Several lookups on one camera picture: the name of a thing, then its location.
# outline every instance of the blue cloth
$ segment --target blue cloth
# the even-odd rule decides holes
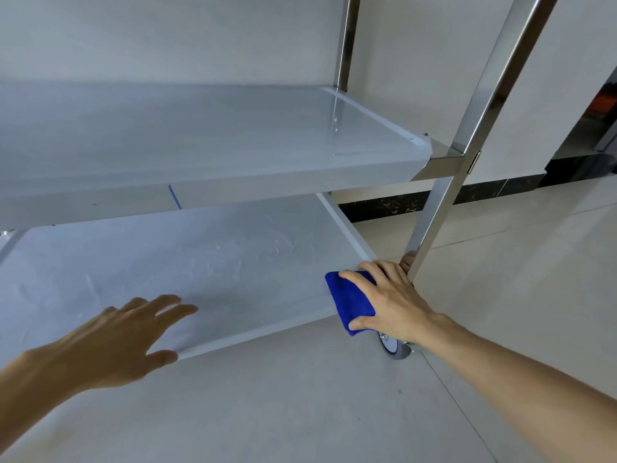
[[[366,271],[358,271],[367,280],[375,284],[373,277]],[[361,331],[349,329],[349,322],[353,319],[363,316],[372,316],[375,314],[375,309],[366,298],[366,295],[351,281],[344,280],[339,276],[338,272],[330,272],[326,275],[326,282],[330,288],[332,298],[335,300],[336,310],[339,312],[339,317],[343,322],[343,327],[351,334],[358,334]]]

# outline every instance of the left hand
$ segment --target left hand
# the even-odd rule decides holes
[[[121,309],[108,307],[63,338],[24,354],[78,393],[85,389],[120,386],[178,360],[172,350],[146,354],[166,329],[197,312],[180,304],[177,295],[153,301],[135,297]],[[158,312],[176,305],[168,311]]]

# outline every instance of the black baseboard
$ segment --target black baseboard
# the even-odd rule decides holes
[[[617,173],[617,159],[609,154],[598,153],[582,157],[554,159],[549,162],[544,174],[464,185],[454,204],[524,193],[533,191],[538,187],[604,177],[611,173]],[[339,207],[352,223],[367,221],[421,211],[428,199],[428,194],[428,191],[408,193],[343,203]]]

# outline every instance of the shelf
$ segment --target shelf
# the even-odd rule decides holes
[[[336,312],[326,272],[373,257],[321,194],[20,231],[0,249],[0,367],[135,296],[199,306],[155,346],[181,358],[302,325]]]
[[[2,229],[410,181],[416,136],[327,87],[0,83]]]

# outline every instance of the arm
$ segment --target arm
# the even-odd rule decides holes
[[[0,370],[0,454],[53,408],[81,391],[120,386],[178,359],[172,350],[146,354],[194,305],[176,295],[136,297],[106,308],[56,342],[27,350]]]
[[[400,266],[360,268],[376,286],[354,272],[340,276],[364,292],[376,314],[353,320],[351,330],[378,330],[434,352],[551,462],[617,461],[617,401],[435,313]]]

